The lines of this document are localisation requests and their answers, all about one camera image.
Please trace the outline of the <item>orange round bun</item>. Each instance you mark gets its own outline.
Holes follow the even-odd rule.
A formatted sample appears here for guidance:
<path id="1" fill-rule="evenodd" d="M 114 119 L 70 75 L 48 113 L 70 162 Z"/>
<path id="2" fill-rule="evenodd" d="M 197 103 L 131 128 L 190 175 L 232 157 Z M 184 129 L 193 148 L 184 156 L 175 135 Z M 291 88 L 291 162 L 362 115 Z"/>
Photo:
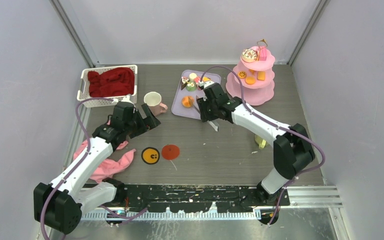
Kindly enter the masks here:
<path id="1" fill-rule="evenodd" d="M 192 108 L 194 106 L 194 98 L 190 95 L 184 96 L 181 99 L 181 104 L 184 108 Z"/>

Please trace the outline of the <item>yellow pink layered cake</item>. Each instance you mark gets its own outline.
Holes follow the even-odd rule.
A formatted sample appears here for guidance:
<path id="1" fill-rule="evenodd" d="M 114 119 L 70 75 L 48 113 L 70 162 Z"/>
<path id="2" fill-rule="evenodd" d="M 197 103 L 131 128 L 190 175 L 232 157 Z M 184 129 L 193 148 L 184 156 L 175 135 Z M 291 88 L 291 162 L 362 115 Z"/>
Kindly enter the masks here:
<path id="1" fill-rule="evenodd" d="M 199 89 L 204 89 L 205 88 L 205 85 L 208 84 L 208 82 L 212 82 L 212 80 L 206 76 L 204 76 L 203 78 L 197 76 L 195 79 L 194 79 L 195 83 L 196 83 L 196 86 L 199 88 Z"/>

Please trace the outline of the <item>round orange lattice cookie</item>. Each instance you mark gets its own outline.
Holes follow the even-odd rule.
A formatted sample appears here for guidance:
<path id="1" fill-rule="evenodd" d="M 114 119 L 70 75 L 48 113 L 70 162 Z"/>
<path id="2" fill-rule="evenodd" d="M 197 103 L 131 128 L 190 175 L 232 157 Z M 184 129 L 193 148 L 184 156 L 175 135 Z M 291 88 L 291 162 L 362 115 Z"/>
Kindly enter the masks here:
<path id="1" fill-rule="evenodd" d="M 240 71 L 237 73 L 240 79 L 245 79 L 247 77 L 247 73 L 245 71 Z"/>

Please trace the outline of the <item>chocolate cake slice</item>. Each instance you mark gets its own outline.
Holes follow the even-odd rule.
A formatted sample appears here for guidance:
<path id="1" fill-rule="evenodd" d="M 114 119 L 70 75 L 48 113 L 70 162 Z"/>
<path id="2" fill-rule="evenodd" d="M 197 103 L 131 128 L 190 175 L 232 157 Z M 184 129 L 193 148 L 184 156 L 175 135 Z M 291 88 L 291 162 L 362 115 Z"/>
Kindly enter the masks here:
<path id="1" fill-rule="evenodd" d="M 180 89 L 183 90 L 187 84 L 189 83 L 190 79 L 186 76 L 182 76 L 180 78 Z"/>

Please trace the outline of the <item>orange square biscuit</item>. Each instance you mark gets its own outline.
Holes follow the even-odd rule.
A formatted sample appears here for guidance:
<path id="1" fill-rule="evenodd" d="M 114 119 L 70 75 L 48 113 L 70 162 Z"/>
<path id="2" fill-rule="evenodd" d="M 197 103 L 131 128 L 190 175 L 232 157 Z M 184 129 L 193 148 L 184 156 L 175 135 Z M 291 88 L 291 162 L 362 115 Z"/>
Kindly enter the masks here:
<path id="1" fill-rule="evenodd" d="M 259 81 L 265 81 L 266 80 L 266 72 L 265 71 L 259 71 L 257 73 L 257 79 Z"/>

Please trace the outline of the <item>sprinkled donut cake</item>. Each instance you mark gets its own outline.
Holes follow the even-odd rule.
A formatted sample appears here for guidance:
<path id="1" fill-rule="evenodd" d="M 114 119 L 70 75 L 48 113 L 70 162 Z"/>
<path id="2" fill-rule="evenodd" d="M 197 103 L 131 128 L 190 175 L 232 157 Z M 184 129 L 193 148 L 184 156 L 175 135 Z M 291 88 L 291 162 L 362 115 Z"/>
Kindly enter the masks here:
<path id="1" fill-rule="evenodd" d="M 246 63 L 253 63 L 258 61 L 259 52 L 252 48 L 246 48 L 242 51 L 240 58 Z"/>

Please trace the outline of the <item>pink square cake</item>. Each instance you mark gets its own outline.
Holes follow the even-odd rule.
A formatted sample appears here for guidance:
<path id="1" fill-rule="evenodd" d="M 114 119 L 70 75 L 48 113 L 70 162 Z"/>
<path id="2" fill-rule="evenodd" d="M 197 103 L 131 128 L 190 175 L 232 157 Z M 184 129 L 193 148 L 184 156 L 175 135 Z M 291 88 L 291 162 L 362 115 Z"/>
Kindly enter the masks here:
<path id="1" fill-rule="evenodd" d="M 258 60 L 259 61 L 266 61 L 267 60 L 267 46 L 259 46 L 258 47 Z"/>

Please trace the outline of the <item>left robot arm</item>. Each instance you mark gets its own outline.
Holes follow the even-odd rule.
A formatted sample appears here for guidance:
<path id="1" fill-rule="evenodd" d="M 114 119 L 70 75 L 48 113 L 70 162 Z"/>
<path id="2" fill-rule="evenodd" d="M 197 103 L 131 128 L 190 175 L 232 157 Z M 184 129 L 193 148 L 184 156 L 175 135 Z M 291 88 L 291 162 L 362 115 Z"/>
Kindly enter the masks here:
<path id="1" fill-rule="evenodd" d="M 40 182 L 35 187 L 34 218 L 40 223 L 45 240 L 49 239 L 47 227 L 68 235 L 77 227 L 81 217 L 95 208 L 106 203 L 118 207 L 125 202 L 125 184 L 110 177 L 86 191 L 82 188 L 120 144 L 161 124 L 147 104 L 141 107 L 146 117 L 142 117 L 133 103 L 117 102 L 106 122 L 87 136 L 87 145 L 80 155 L 50 183 Z"/>

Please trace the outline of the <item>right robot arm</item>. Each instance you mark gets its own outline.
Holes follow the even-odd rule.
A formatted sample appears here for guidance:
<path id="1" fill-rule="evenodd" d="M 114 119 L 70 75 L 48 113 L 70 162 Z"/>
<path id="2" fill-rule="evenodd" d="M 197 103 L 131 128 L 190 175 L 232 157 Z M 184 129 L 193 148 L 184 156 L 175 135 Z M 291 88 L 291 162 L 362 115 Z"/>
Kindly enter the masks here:
<path id="1" fill-rule="evenodd" d="M 279 190 L 314 159 L 315 152 L 301 124 L 290 126 L 267 117 L 243 102 L 229 98 L 219 83 L 208 81 L 197 104 L 203 122 L 217 119 L 241 126 L 265 140 L 273 149 L 273 169 L 257 184 L 257 198 L 271 205 Z"/>

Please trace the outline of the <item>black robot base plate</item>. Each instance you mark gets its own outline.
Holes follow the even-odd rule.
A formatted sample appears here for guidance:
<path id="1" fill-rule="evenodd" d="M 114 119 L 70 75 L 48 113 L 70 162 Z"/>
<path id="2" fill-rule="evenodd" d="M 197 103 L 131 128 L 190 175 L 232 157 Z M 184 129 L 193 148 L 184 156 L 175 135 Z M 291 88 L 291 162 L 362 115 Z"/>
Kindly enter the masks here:
<path id="1" fill-rule="evenodd" d="M 290 205 L 288 193 L 264 199 L 260 189 L 248 185 L 127 184 L 123 196 L 104 204 L 130 212 L 147 208 L 150 213 L 206 213 L 215 206 L 217 213 L 246 213 L 257 207 Z"/>

